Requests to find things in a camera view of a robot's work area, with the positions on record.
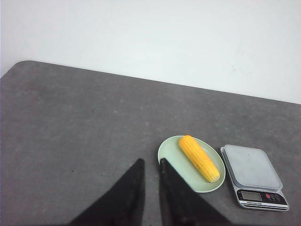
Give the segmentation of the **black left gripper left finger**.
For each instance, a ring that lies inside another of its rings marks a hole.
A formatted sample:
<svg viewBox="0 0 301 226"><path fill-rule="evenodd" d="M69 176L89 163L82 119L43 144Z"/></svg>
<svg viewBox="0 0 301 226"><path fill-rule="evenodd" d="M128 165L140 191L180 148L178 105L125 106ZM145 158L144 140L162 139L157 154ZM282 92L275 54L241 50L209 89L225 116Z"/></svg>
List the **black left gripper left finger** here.
<svg viewBox="0 0 301 226"><path fill-rule="evenodd" d="M141 158L70 226L141 226L145 203L145 161Z"/></svg>

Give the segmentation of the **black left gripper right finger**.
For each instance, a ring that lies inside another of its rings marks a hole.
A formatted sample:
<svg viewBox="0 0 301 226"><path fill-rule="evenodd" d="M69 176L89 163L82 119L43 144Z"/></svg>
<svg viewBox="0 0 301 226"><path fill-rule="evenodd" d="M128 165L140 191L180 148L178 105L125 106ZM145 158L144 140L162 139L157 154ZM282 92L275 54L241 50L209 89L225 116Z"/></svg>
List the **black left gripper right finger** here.
<svg viewBox="0 0 301 226"><path fill-rule="evenodd" d="M201 198L165 158L159 164L159 200L164 226L230 226L232 223Z"/></svg>

